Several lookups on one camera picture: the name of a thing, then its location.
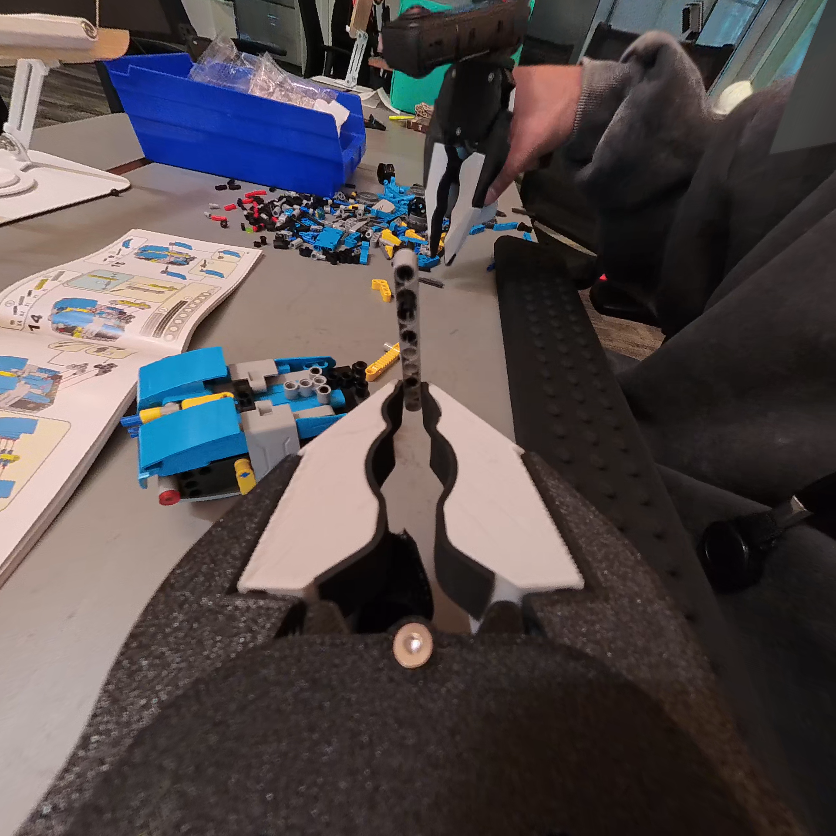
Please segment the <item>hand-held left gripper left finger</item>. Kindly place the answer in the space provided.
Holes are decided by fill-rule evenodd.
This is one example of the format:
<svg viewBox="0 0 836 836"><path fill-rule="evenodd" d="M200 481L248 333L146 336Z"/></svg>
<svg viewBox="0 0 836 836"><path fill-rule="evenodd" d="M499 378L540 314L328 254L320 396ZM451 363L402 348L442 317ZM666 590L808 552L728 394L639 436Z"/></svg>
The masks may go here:
<svg viewBox="0 0 836 836"><path fill-rule="evenodd" d="M318 593L372 555L388 530L381 488L401 423L402 383L390 382L304 447L238 592Z"/></svg>

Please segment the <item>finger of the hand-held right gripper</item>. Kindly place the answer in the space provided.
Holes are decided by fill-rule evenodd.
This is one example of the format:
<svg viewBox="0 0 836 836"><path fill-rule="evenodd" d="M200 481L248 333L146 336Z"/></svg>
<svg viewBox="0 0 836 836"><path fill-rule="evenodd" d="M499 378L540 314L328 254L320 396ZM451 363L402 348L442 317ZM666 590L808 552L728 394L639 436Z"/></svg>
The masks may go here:
<svg viewBox="0 0 836 836"><path fill-rule="evenodd" d="M434 142L425 171L425 210L431 256L438 256L444 221L450 218L459 192L461 157L455 145Z"/></svg>
<svg viewBox="0 0 836 836"><path fill-rule="evenodd" d="M497 202L484 203L480 198L474 204L477 186L486 162L484 154L475 152L462 161L458 172L457 193L450 213L450 223L445 236L443 260L445 266L452 266L474 226L492 220L496 216Z"/></svg>

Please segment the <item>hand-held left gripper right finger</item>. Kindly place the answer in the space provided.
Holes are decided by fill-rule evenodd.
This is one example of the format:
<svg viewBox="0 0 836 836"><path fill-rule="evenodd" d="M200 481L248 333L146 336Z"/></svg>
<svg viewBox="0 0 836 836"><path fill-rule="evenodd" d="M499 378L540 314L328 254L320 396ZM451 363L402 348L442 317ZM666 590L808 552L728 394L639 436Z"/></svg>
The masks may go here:
<svg viewBox="0 0 836 836"><path fill-rule="evenodd" d="M423 384L435 514L435 577L471 618L496 602L581 590L583 576L524 450L434 384Z"/></svg>

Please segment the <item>grey perforated brick beam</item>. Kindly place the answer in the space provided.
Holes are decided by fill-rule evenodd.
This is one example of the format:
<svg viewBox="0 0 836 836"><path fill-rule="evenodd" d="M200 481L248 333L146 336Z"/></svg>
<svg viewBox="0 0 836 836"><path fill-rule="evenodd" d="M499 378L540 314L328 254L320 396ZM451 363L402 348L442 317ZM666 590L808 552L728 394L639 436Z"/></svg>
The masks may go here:
<svg viewBox="0 0 836 836"><path fill-rule="evenodd" d="M404 408L421 409L421 348L417 253L409 247L398 249L392 258L394 300L399 327Z"/></svg>

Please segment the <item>pile of brick pieces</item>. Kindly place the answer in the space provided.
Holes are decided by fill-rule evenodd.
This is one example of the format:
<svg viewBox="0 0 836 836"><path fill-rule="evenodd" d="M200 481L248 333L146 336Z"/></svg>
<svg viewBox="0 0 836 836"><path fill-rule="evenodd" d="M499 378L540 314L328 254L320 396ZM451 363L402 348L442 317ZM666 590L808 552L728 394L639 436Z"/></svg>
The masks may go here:
<svg viewBox="0 0 836 836"><path fill-rule="evenodd" d="M417 253L421 273L443 264L450 219L444 221L439 253L433 257L424 187L398 182L396 171L393 181L379 186L377 192L363 192L345 183L333 196L323 197L275 185L245 191L243 183L230 178L216 184L218 197L203 214L222 229L240 226L253 236L256 248L295 250L332 265L367 265L374 249L391 260L403 247Z"/></svg>

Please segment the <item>grey desk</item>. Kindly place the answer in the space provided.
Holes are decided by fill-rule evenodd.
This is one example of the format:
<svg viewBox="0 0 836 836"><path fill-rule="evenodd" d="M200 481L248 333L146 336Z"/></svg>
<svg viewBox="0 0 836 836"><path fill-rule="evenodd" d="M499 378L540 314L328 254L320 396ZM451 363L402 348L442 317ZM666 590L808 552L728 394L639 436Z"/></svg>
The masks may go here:
<svg viewBox="0 0 836 836"><path fill-rule="evenodd" d="M131 190L2 229L2 286L94 252L141 227L251 246L236 217L204 217L229 177L149 164ZM421 287L422 378L514 437L493 260L495 233L471 236L444 288ZM373 361L397 337L392 304L371 290L391 266L330 266L270 249L192 346L228 361L327 354ZM2 587L1 828L13 834L71 752L121 644L156 588L233 499L159 506L137 482L135 443L111 435L72 498Z"/></svg>

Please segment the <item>person's right hand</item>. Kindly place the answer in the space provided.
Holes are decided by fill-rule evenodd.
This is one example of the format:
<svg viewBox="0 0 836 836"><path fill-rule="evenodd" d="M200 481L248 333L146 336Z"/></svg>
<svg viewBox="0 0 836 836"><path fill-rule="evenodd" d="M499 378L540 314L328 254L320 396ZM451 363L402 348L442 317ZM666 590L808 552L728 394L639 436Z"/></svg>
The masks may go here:
<svg viewBox="0 0 836 836"><path fill-rule="evenodd" d="M515 102L504 167L486 193L495 203L519 175L567 141L583 89L583 67L574 65L517 66L513 72Z"/></svg>

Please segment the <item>black dimpled edge pad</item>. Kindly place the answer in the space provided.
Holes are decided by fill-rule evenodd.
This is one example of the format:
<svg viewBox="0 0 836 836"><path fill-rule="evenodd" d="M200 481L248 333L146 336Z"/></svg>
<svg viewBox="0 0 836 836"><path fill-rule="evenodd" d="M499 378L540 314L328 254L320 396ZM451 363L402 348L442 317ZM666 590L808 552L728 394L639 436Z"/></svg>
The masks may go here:
<svg viewBox="0 0 836 836"><path fill-rule="evenodd" d="M738 672L714 592L573 282L543 248L494 246L517 444L538 454L657 572L716 674Z"/></svg>

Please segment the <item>blue brick vehicle model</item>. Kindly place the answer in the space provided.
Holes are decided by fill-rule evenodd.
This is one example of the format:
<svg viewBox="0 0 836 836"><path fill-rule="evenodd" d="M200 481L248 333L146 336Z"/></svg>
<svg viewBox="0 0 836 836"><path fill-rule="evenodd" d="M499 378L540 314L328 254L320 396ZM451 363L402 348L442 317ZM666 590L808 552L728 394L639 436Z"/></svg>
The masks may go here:
<svg viewBox="0 0 836 836"><path fill-rule="evenodd" d="M397 364L339 366L329 356L228 364L219 347L140 369L137 412L121 420L138 444L138 481L163 507L249 493L280 461L340 421Z"/></svg>

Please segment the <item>heap of clear plastic bags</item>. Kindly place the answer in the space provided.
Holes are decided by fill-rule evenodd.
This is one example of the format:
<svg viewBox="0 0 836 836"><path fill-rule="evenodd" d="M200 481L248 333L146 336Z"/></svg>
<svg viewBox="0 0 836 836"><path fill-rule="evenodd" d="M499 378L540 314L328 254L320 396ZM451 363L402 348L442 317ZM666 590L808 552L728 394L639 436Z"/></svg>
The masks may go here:
<svg viewBox="0 0 836 836"><path fill-rule="evenodd" d="M255 95L284 104L317 110L334 118L338 131L350 115L337 91L279 67L266 52L249 54L229 37L216 37L194 63L192 81Z"/></svg>

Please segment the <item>blue plastic bin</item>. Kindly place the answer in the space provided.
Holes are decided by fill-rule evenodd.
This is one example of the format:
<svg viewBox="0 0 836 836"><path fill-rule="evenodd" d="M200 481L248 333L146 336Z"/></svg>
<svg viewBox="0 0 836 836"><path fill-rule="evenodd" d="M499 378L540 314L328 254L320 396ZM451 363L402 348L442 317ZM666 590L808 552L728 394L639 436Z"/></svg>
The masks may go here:
<svg viewBox="0 0 836 836"><path fill-rule="evenodd" d="M337 94L349 110L338 130L324 112L191 79L185 53L119 57L104 67L151 162L332 196L366 151L354 94Z"/></svg>

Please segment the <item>building instruction booklet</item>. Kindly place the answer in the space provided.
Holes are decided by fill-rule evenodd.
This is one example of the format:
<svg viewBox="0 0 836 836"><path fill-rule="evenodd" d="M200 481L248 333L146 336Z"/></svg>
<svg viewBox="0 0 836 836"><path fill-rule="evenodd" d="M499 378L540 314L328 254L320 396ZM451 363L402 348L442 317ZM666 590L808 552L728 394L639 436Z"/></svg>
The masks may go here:
<svg viewBox="0 0 836 836"><path fill-rule="evenodd" d="M1 583L135 398L256 264L253 249L134 229L1 294Z"/></svg>

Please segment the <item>white laptop stand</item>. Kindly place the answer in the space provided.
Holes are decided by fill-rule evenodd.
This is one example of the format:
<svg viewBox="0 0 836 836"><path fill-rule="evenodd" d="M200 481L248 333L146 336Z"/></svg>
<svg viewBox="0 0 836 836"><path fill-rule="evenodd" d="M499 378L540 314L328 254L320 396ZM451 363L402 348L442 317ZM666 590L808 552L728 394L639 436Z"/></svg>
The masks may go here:
<svg viewBox="0 0 836 836"><path fill-rule="evenodd" d="M63 64L91 64L125 54L130 34L82 17L45 13L1 15L2 65L15 64L1 135L1 224L119 195L120 175L30 150L44 79Z"/></svg>

